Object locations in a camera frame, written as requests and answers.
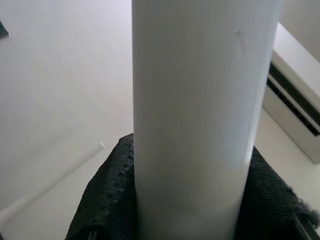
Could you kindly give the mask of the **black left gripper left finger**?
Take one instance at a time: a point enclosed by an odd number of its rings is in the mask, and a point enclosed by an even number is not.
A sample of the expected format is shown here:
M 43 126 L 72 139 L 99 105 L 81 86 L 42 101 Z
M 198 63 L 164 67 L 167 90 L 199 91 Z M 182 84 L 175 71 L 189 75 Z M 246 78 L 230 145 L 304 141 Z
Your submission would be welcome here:
M 67 240 L 135 240 L 137 201 L 134 135 L 119 139 L 87 184 Z

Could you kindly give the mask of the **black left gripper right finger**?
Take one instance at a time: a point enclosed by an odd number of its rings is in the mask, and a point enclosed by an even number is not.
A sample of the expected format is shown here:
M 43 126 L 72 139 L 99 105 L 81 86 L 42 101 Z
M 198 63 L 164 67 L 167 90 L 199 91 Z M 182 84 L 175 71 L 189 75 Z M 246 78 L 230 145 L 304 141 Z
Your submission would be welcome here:
M 254 148 L 238 215 L 237 240 L 318 240 L 320 213 L 309 207 Z

